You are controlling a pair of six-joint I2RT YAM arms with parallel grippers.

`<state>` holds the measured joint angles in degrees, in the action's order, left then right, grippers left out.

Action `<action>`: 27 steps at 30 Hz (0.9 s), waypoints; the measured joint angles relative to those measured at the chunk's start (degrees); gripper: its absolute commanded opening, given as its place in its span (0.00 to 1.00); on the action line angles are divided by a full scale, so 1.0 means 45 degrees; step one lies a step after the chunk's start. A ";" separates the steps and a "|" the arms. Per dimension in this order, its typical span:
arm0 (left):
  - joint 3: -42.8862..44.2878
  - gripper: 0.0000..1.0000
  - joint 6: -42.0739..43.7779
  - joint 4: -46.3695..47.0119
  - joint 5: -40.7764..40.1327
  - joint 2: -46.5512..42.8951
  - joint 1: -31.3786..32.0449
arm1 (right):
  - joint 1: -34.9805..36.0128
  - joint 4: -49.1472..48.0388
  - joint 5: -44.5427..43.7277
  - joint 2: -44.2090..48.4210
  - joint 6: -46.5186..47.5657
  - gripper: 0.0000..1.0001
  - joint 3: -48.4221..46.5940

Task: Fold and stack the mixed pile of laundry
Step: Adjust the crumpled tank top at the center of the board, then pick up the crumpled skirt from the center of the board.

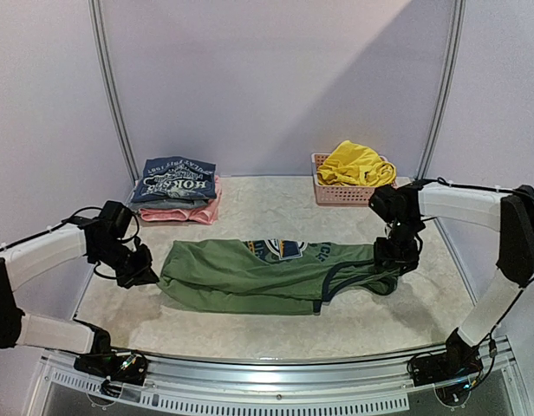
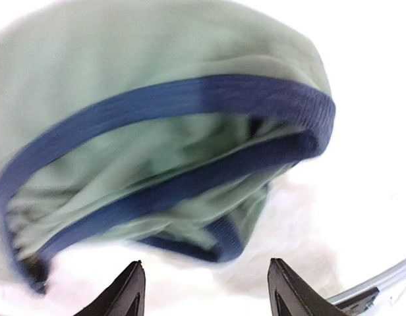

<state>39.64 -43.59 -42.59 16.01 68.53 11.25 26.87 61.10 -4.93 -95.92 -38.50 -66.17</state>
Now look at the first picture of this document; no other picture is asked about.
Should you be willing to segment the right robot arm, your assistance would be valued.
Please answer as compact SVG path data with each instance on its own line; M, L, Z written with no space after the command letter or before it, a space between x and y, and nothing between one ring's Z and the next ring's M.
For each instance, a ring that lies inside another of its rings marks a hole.
M386 236L374 243L377 265L415 269L421 253L420 234L428 220L434 219L468 269L479 266L487 273L485 280L471 282L477 301L449 337L451 348L438 360L444 377L457 377L471 364L467 347L478 346L534 283L534 188L423 179L398 188L378 187L368 206L387 226Z

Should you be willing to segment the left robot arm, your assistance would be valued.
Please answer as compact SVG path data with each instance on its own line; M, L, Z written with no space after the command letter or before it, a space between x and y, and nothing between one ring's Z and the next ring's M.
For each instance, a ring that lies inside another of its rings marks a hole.
M107 201L94 218L76 211L59 224L11 244L0 246L0 349L31 346L84 354L100 376L118 369L104 329L85 322L34 315L16 305L14 293L25 283L53 268L86 258L94 266L113 270L111 280L123 289L156 284L152 254L127 228L137 218L124 204Z

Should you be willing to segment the green tank top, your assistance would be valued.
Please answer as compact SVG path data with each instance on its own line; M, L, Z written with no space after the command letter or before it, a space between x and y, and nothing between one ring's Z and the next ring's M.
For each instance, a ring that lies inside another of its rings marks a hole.
M345 289L387 296L401 270L370 244L292 240L176 241L159 288L186 309L244 315L317 315Z

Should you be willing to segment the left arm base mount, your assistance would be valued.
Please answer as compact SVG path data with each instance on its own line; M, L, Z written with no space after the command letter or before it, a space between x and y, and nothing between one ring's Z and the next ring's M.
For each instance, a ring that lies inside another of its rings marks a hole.
M144 385L149 360L138 350L113 348L110 334L98 327L91 328L94 340L87 354L75 359L74 369L102 378L99 392L111 398L120 398L125 384Z

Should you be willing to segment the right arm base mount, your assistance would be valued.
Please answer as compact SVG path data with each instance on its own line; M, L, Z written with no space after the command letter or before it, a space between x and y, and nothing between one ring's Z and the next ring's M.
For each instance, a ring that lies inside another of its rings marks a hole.
M479 347L467 344L458 332L456 328L448 336L444 352L416 354L407 362L414 385L433 385L440 403L451 407L466 403L484 370Z

